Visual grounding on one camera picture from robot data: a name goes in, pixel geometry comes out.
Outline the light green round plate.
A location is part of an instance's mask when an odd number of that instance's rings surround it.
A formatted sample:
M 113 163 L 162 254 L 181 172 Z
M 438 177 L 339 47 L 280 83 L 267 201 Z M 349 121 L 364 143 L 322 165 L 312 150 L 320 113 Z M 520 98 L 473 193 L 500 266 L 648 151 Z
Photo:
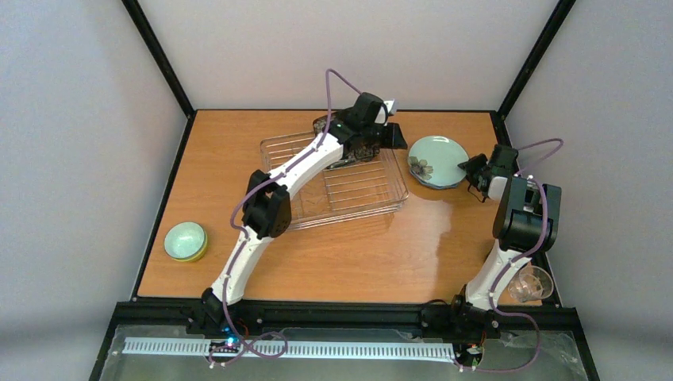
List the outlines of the light green round plate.
M 421 185 L 443 190 L 455 188 L 466 179 L 466 171 L 459 165 L 468 159 L 465 149 L 454 140 L 427 136 L 412 145 L 407 164 L 410 174 Z

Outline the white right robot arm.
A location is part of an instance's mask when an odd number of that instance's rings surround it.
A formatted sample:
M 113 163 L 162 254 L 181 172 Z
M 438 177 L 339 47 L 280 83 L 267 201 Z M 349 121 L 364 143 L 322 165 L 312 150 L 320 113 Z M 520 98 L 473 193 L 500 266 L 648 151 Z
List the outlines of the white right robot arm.
M 489 329 L 508 283 L 535 254 L 548 251 L 558 235 L 562 188 L 523 176 L 517 157 L 517 149 L 497 144 L 490 156 L 480 154 L 457 165 L 469 187 L 499 202 L 494 245 L 478 274 L 451 303 L 459 333 Z

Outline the wire metal dish rack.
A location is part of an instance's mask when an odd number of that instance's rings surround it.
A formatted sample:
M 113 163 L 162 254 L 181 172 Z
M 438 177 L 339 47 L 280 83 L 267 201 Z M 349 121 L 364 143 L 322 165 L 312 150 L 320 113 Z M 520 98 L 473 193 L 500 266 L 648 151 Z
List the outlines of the wire metal dish rack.
M 292 198 L 287 229 L 393 213 L 408 195 L 395 151 L 382 149 L 368 160 L 334 165 L 313 177 Z

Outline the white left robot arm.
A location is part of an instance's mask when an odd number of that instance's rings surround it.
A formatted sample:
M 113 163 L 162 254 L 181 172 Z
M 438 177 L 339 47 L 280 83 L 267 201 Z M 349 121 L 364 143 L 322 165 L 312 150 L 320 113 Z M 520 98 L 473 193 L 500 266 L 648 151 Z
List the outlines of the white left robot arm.
M 237 242 L 220 275 L 201 297 L 196 325 L 208 333 L 231 333 L 229 306 L 244 296 L 246 284 L 268 245 L 286 232 L 292 221 L 291 201 L 328 166 L 345 161 L 365 148 L 406 149 L 399 124 L 389 119 L 397 111 L 394 100 L 362 92 L 353 106 L 330 110 L 315 137 L 298 154 L 269 172 L 250 175 L 244 198 L 233 214 L 242 216 L 232 227 Z

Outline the black floral square plate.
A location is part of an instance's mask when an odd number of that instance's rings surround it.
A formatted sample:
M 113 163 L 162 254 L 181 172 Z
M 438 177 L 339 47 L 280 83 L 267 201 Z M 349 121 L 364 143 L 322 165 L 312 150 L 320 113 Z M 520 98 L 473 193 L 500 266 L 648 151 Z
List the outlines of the black floral square plate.
M 312 122 L 313 132 L 315 135 L 322 132 L 326 126 L 327 116 L 323 115 L 319 118 L 316 118 Z M 379 153 L 380 146 L 377 144 L 363 145 L 358 148 L 348 148 L 344 156 L 337 162 L 330 164 L 325 168 L 325 170 L 332 170 L 347 166 L 352 166 L 355 164 L 371 162 Z

